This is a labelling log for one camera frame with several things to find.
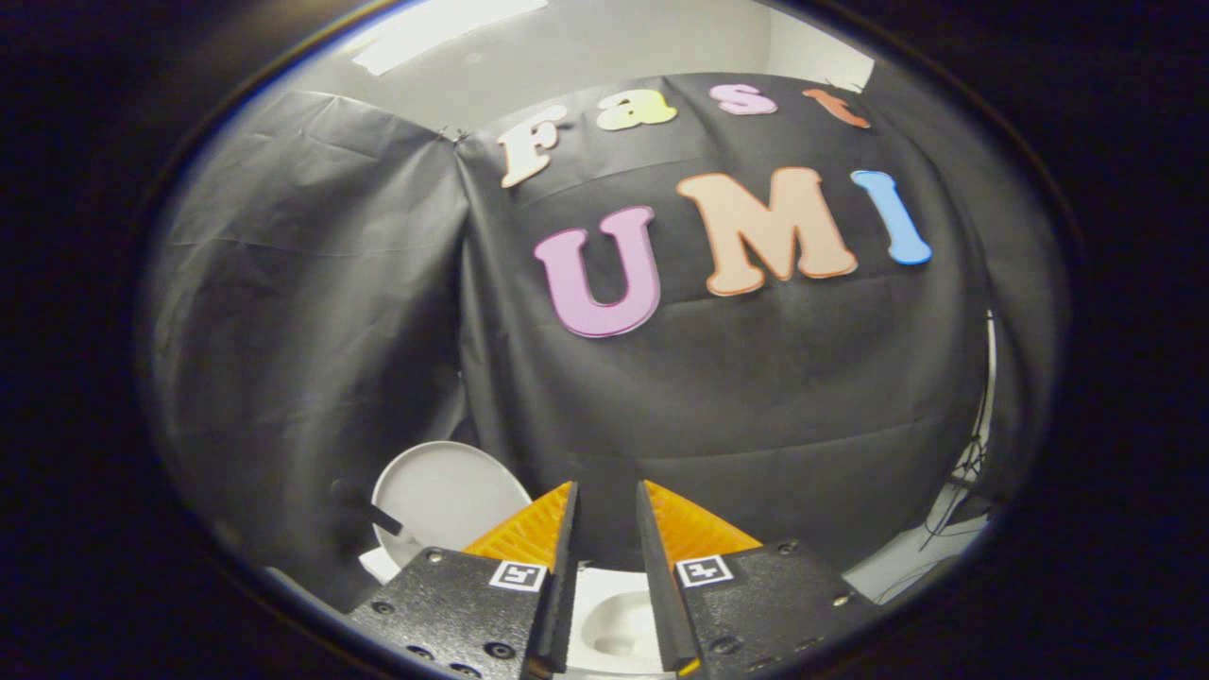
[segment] screw hole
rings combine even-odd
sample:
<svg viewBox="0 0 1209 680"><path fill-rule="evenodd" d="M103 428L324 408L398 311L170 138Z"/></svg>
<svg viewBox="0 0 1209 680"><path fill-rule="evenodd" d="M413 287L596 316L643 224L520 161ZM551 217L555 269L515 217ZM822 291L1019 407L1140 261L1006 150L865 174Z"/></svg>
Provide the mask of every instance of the screw hole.
<svg viewBox="0 0 1209 680"><path fill-rule="evenodd" d="M428 661L433 661L433 652L426 650L424 647L417 647L416 645L407 645L407 651L416 656L424 657Z"/></svg>
<svg viewBox="0 0 1209 680"><path fill-rule="evenodd" d="M774 662L776 662L776 659L773 658L773 657L764 657L764 658L762 658L759 661L753 661L751 663L751 665L747 667L747 673L751 673L753 670L759 670L760 668L764 668L765 665L771 665Z"/></svg>
<svg viewBox="0 0 1209 680"><path fill-rule="evenodd" d="M809 650L810 647L812 647L812 646L815 646L815 645L817 645L818 642L822 642L822 641L823 641L823 639L821 636L820 638L811 638L809 640L803 640L803 641L798 642L797 647L793 647L793 651L796 651L796 652L804 652L804 651Z"/></svg>
<svg viewBox="0 0 1209 680"><path fill-rule="evenodd" d="M733 635L727 635L725 638L718 638L710 644L710 651L716 655L733 655L742 647L744 644Z"/></svg>
<svg viewBox="0 0 1209 680"><path fill-rule="evenodd" d="M470 668L469 665L465 665L464 663L451 663L450 668L457 670L462 675L469 675L470 678L482 678L481 673Z"/></svg>
<svg viewBox="0 0 1209 680"><path fill-rule="evenodd" d="M487 642L482 646L482 649L496 658L513 658L516 656L516 650L503 642Z"/></svg>

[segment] white wall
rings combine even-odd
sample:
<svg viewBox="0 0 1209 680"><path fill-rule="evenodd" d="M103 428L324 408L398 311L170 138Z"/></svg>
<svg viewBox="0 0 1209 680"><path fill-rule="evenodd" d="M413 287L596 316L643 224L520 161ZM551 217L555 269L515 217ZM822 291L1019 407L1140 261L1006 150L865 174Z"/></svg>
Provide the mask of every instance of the white wall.
<svg viewBox="0 0 1209 680"><path fill-rule="evenodd" d="M364 44L352 36L273 91L331 92L453 131L632 77L774 73L863 86L873 68L839 41L752 0L549 0L381 76L353 63Z"/></svg>

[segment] screw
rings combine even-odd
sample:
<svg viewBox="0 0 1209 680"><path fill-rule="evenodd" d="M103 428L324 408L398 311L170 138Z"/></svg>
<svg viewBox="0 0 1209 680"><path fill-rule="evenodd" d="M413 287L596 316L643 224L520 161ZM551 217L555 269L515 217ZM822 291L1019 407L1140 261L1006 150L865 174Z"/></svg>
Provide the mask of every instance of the screw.
<svg viewBox="0 0 1209 680"><path fill-rule="evenodd" d="M739 638L728 635L725 638L718 638L711 642L710 651L716 655L733 655L737 652L741 646L744 646L744 644L739 641Z"/></svg>
<svg viewBox="0 0 1209 680"><path fill-rule="evenodd" d="M488 655L496 658L513 658L516 656L516 650L509 647L503 642L487 642L484 647Z"/></svg>
<svg viewBox="0 0 1209 680"><path fill-rule="evenodd" d="M450 668L452 668L453 670L457 670L462 675L469 675L472 678L482 678L481 673L479 673L478 670L470 668L469 665L462 664L462 663L451 663Z"/></svg>

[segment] black metal plate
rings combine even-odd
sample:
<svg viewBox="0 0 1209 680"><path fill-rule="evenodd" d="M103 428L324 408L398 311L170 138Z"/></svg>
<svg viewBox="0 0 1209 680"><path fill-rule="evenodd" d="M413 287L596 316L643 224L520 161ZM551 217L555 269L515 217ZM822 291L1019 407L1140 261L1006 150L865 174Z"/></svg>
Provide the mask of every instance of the black metal plate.
<svg viewBox="0 0 1209 680"><path fill-rule="evenodd" d="M542 590L490 584L501 564L430 548L351 618L400 653L416 655L415 661L430 657L441 668L470 676L515 680L523 674Z"/></svg>

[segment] letter u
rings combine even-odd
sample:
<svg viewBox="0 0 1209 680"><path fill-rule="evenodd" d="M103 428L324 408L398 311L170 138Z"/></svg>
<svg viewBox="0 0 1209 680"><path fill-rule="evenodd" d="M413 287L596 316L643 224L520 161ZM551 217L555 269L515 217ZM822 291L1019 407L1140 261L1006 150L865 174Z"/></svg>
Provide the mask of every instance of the letter u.
<svg viewBox="0 0 1209 680"><path fill-rule="evenodd" d="M560 231L533 248L545 264L550 299L562 325L586 338L620 335L642 325L659 306L659 271L647 225L655 212L647 206L618 211L601 220L602 232L617 241L625 272L625 295L612 305L592 298L580 250L588 242L583 229Z"/></svg>

